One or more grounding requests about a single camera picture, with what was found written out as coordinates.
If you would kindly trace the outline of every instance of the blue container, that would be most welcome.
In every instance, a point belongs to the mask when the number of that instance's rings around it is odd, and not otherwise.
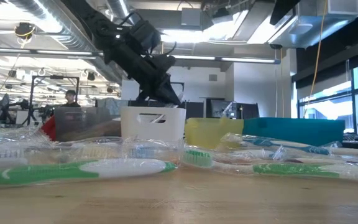
[[[322,146],[342,142],[344,130],[342,120],[254,118],[244,120],[242,133]]]

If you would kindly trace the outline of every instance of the plastic packaging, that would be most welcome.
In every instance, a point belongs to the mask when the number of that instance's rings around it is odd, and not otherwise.
[[[294,175],[358,180],[358,156],[257,136],[228,134],[215,151],[186,147],[181,161],[227,174]]]
[[[180,142],[121,138],[92,138],[43,146],[46,147],[25,141],[0,144],[0,185],[168,172],[178,168],[183,149]]]

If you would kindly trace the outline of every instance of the desk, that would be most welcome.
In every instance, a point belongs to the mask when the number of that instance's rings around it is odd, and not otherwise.
[[[0,223],[358,223],[358,183],[184,168],[0,189]]]

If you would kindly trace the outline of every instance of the white plastic basket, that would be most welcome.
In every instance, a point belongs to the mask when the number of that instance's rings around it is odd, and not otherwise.
[[[152,121],[160,117],[163,123]],[[123,106],[121,108],[121,134],[124,139],[154,139],[177,141],[185,132],[186,109]]]

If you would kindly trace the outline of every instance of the black robotic arm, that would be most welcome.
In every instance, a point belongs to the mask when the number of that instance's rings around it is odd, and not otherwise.
[[[103,51],[104,62],[116,62],[128,74],[128,78],[139,83],[141,93],[138,101],[149,97],[162,103],[181,103],[167,74],[175,58],[167,54],[151,55],[161,37],[160,32],[148,21],[141,19],[132,27],[122,26],[125,21],[112,23],[85,0],[62,0],[62,3],[82,23],[95,47]]]

